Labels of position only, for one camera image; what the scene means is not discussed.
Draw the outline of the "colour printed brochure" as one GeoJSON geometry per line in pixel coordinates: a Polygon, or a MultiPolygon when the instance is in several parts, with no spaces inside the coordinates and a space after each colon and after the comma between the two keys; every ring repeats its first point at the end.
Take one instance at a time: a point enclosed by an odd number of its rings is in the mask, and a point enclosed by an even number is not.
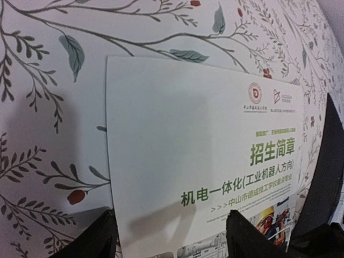
{"type": "Polygon", "coordinates": [[[227,257],[239,211],[283,249],[302,157],[298,85],[111,56],[107,153],[123,257],[227,257]]]}

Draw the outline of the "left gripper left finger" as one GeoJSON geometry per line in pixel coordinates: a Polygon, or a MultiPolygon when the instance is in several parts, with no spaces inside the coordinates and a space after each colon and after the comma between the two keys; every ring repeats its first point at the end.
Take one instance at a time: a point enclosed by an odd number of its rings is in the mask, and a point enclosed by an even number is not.
{"type": "Polygon", "coordinates": [[[52,258],[114,258],[118,226],[114,210],[105,210],[80,236],[52,258]]]}

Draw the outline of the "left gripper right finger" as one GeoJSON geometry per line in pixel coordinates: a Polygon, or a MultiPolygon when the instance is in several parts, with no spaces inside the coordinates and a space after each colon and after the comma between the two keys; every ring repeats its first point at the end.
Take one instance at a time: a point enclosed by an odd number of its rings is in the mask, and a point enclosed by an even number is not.
{"type": "Polygon", "coordinates": [[[226,220],[228,257],[292,257],[268,241],[239,211],[231,210],[226,220]]]}

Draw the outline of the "blue file folder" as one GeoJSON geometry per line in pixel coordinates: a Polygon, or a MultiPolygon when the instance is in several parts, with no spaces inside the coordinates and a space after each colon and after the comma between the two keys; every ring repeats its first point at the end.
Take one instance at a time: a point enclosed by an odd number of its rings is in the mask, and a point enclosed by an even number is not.
{"type": "Polygon", "coordinates": [[[333,220],[343,187],[343,126],[327,97],[317,165],[291,237],[293,257],[343,257],[343,224],[333,220]]]}

